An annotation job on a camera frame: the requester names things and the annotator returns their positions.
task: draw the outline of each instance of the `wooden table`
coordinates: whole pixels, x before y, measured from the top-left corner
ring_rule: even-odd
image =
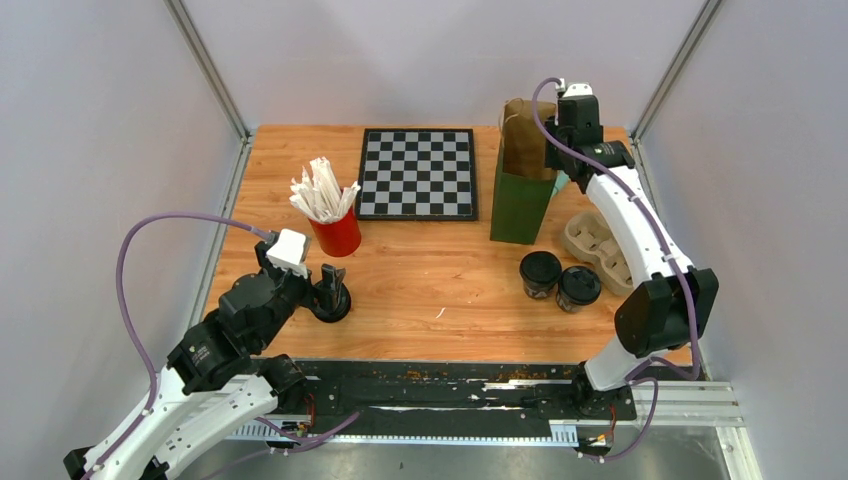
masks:
[[[339,183],[357,179],[363,126],[263,126],[259,129],[233,218],[264,229],[312,233],[290,204],[289,185],[309,160],[325,156]],[[608,140],[627,144],[622,128]],[[613,313],[623,297],[606,289],[578,314],[563,313],[553,298],[534,301],[522,291],[518,264],[534,250],[556,253],[563,266],[579,263],[558,236],[578,212],[594,209],[569,184],[548,208],[536,245],[489,241],[495,127],[475,127],[480,220],[477,222],[360,221],[362,245],[351,256],[326,256],[313,242],[307,266],[347,269],[353,309],[325,324],[299,309],[266,355],[299,358],[451,360],[577,363],[596,354],[615,334]],[[256,270],[256,238],[230,229],[207,301],[207,311],[241,275]],[[688,364],[687,351],[672,360]]]

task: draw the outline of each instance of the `chessboard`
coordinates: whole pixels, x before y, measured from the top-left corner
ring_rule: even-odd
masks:
[[[356,199],[363,220],[477,220],[470,129],[366,129]]]

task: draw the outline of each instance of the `red cup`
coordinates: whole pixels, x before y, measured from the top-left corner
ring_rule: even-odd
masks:
[[[353,214],[353,206],[347,215],[336,223],[317,223],[309,220],[312,231],[321,245],[321,250],[331,257],[346,257],[355,252],[362,243],[362,234],[359,232],[359,224]]]

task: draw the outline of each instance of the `white wall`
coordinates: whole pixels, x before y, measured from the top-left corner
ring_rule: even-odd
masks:
[[[252,126],[488,124],[545,77],[633,126],[703,0],[187,0]]]
[[[848,4],[727,1],[646,140],[764,477],[848,478]]]
[[[159,1],[0,2],[0,477],[67,478],[147,389],[121,323],[126,230],[217,211],[237,140]],[[129,308],[161,367],[211,229],[142,231]]]

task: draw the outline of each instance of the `gift bag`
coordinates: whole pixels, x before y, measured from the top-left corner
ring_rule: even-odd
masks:
[[[542,122],[556,105],[539,102]],[[532,245],[545,218],[557,172],[545,168],[545,137],[533,121],[529,100],[516,98],[503,110],[489,239]]]

